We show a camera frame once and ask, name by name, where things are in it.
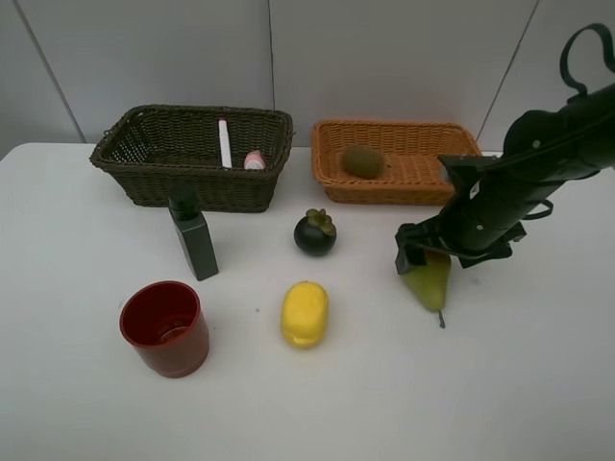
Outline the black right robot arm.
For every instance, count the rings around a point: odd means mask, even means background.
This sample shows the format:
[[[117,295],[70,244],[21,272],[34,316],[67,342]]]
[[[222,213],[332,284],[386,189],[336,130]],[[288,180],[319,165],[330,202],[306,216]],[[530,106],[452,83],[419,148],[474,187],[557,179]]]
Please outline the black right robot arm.
[[[435,252],[468,268],[512,255],[523,222],[553,211],[564,183],[614,164],[614,88],[577,95],[556,112],[530,110],[509,128],[498,157],[440,156],[455,193],[434,217],[398,228],[395,260],[404,275]]]

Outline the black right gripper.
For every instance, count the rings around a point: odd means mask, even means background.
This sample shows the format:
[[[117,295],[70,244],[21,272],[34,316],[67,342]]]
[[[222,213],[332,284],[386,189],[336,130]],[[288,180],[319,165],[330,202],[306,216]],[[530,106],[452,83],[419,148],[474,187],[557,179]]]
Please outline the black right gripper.
[[[439,158],[455,193],[436,216],[399,227],[397,274],[427,265],[426,252],[454,255],[466,269],[512,256],[520,222],[557,189],[556,162],[548,156]]]

